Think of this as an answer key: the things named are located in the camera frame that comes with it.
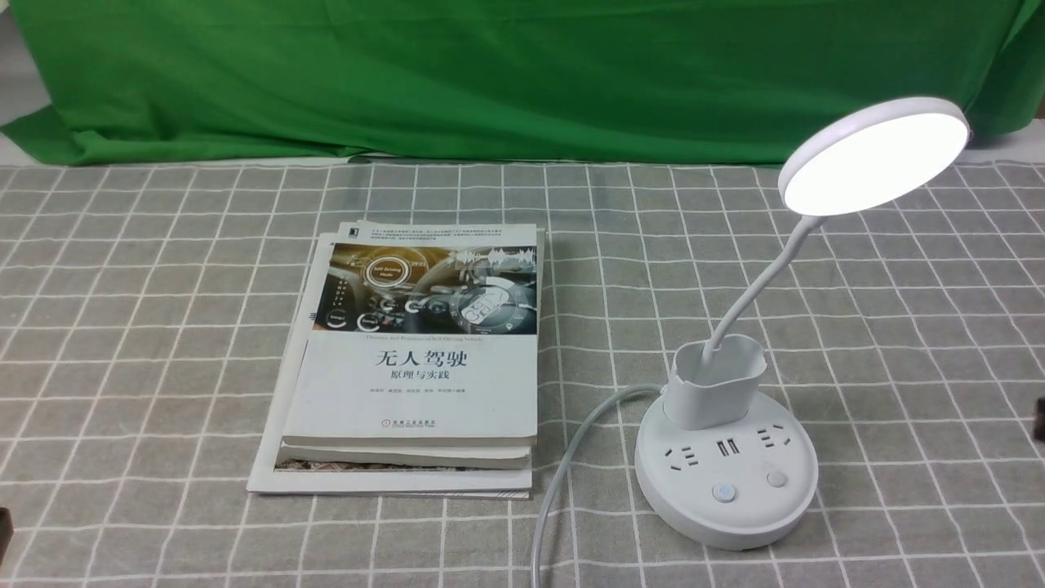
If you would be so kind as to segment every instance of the green backdrop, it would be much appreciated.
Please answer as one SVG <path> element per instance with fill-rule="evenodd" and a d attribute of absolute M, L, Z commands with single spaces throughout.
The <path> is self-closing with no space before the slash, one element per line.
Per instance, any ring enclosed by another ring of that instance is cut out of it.
<path fill-rule="evenodd" d="M 1043 0 L 13 0 L 46 163 L 349 156 L 772 163 L 874 101 L 979 135 L 1045 94 Z"/>

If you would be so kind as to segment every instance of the white cable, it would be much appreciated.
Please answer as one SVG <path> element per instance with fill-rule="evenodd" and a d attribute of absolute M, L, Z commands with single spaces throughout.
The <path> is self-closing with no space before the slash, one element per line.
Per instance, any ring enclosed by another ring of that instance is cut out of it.
<path fill-rule="evenodd" d="M 654 386 L 652 384 L 640 384 L 624 389 L 596 407 L 596 409 L 587 416 L 584 422 L 581 423 L 580 428 L 577 429 L 576 433 L 574 433 L 574 439 L 570 440 L 570 446 L 566 447 L 566 452 L 562 454 L 562 462 L 559 463 L 559 467 L 555 470 L 555 475 L 552 477 L 552 481 L 548 485 L 548 491 L 544 493 L 544 501 L 540 504 L 540 511 L 537 511 L 537 522 L 533 530 L 533 541 L 530 543 L 531 588 L 540 588 L 540 543 L 544 538 L 544 525 L 548 523 L 548 513 L 552 510 L 552 502 L 555 501 L 556 495 L 559 494 L 559 488 L 562 486 L 562 480 L 566 477 L 566 471 L 570 469 L 570 463 L 573 461 L 574 454 L 577 453 L 577 448 L 581 445 L 581 439 L 584 437 L 584 433 L 591 428 L 591 424 L 595 423 L 596 420 L 602 417 L 603 413 L 606 413 L 617 403 L 640 393 L 659 392 L 660 386 Z"/>

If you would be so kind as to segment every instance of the lamp base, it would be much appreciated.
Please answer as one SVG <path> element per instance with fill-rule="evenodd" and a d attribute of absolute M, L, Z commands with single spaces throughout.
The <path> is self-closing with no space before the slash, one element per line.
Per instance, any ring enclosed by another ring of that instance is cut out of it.
<path fill-rule="evenodd" d="M 658 398 L 638 428 L 638 486 L 678 533 L 719 549 L 768 545 L 798 523 L 816 492 L 818 466 L 802 424 L 758 393 L 733 423 L 689 431 Z"/>

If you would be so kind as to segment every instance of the desk lamp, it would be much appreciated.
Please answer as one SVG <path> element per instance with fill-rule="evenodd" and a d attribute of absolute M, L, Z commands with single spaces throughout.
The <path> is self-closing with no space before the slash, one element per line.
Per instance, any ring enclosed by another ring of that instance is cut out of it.
<path fill-rule="evenodd" d="M 679 348 L 666 386 L 621 391 L 581 424 L 538 512 L 532 586 L 540 586 L 544 519 L 581 438 L 617 402 L 643 392 L 661 395 L 638 429 L 636 476 L 646 499 L 671 527 L 733 550 L 767 545 L 794 528 L 816 491 L 816 451 L 794 416 L 759 393 L 766 371 L 762 346 L 727 333 L 826 219 L 885 204 L 928 182 L 954 162 L 969 137 L 969 123 L 956 104 L 916 96 L 858 111 L 794 151 L 779 186 L 785 206 L 802 217 L 783 252 L 709 340 Z"/>

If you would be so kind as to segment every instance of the round button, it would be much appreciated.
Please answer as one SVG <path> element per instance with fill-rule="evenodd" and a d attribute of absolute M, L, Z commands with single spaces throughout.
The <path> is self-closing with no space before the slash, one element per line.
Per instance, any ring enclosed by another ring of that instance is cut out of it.
<path fill-rule="evenodd" d="M 380 319 L 373 313 L 359 315 L 359 319 L 355 321 L 355 325 L 359 328 L 359 331 L 366 333 L 373 333 L 381 328 Z"/>
<path fill-rule="evenodd" d="M 787 484 L 787 475 L 784 472 L 769 472 L 766 481 L 773 488 L 781 488 Z"/>
<path fill-rule="evenodd" d="M 400 257 L 386 255 L 371 261 L 364 276 L 377 287 L 395 287 L 410 278 L 410 264 Z"/>
<path fill-rule="evenodd" d="M 737 498 L 737 487 L 732 484 L 717 484 L 712 487 L 712 496 L 719 502 L 733 502 Z"/>

